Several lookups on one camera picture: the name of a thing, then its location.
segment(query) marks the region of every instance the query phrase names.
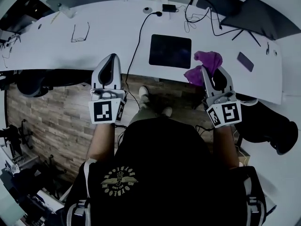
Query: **black tablet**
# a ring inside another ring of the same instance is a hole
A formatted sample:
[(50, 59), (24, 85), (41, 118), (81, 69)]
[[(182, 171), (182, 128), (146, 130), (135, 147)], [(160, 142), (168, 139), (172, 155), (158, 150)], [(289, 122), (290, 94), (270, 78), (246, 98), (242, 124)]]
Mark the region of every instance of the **black tablet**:
[(191, 39), (153, 34), (150, 43), (150, 65), (190, 69)]

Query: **floor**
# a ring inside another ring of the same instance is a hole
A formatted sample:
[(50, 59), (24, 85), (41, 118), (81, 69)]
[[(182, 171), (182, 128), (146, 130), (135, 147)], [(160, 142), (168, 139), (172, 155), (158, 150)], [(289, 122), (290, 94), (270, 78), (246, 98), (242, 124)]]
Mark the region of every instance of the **floor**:
[[(172, 106), (172, 119), (192, 126), (212, 127), (202, 105), (192, 109), (194, 105), (200, 104), (202, 98), (203, 91), (198, 87), (167, 80), (155, 82), (153, 78), (140, 76), (129, 76), (127, 82), (137, 99), (140, 86), (146, 85), (151, 93), (150, 100), (158, 112), (165, 106)], [(83, 85), (59, 87), (39, 98), (22, 96), (16, 85), (11, 85), (7, 92), (8, 123), (19, 127), (21, 121), (26, 119), (25, 126), (33, 132), (31, 143), (34, 152), (43, 160), (52, 154), (57, 167), (67, 170), (64, 178), (71, 182), (85, 160), (95, 129), (88, 108), (90, 89), (90, 86)], [(138, 111), (133, 97), (128, 95), (127, 98), (122, 117), (122, 123), (126, 126)], [(117, 137), (122, 131), (116, 129), (115, 148)], [(202, 138), (211, 149), (212, 132), (204, 132)]]

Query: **purple phone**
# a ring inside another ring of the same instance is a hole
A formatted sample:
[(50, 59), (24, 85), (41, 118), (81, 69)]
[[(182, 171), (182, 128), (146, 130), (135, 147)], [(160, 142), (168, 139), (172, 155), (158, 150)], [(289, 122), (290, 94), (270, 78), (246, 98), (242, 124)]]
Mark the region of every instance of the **purple phone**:
[(241, 64), (246, 67), (248, 71), (252, 72), (254, 64), (242, 52), (239, 53), (237, 60), (241, 62)]

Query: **printed logo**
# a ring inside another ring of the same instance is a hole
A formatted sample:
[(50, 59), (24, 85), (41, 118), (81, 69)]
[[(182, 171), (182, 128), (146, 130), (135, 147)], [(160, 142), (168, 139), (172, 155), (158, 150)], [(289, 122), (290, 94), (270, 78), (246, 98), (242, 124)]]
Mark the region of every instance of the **printed logo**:
[(117, 167), (109, 171), (108, 175), (104, 176), (105, 180), (101, 182), (103, 188), (105, 188), (104, 192), (115, 197), (125, 194), (126, 191), (130, 190), (130, 186), (138, 182), (134, 177), (131, 177), (133, 175), (135, 173), (129, 167)]
[(236, 103), (222, 105), (222, 113), (225, 123), (239, 120), (239, 114)]
[(215, 113), (215, 111), (214, 111), (213, 108), (211, 108), (208, 111), (208, 114), (209, 114), (209, 116), (210, 116), (210, 118), (211, 118), (212, 123), (213, 123), (214, 126), (218, 126), (221, 123), (220, 120), (218, 119), (218, 117), (217, 117), (217, 115), (216, 115), (216, 113)]

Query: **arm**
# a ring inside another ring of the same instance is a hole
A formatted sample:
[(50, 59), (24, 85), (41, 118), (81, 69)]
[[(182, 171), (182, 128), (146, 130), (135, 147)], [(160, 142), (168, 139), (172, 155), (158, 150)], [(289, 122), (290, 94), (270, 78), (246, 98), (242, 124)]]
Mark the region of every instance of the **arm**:
[(115, 128), (111, 124), (98, 124), (95, 128), (87, 159), (108, 161), (114, 157)]
[(213, 133), (213, 153), (228, 169), (239, 167), (231, 127), (221, 127)]

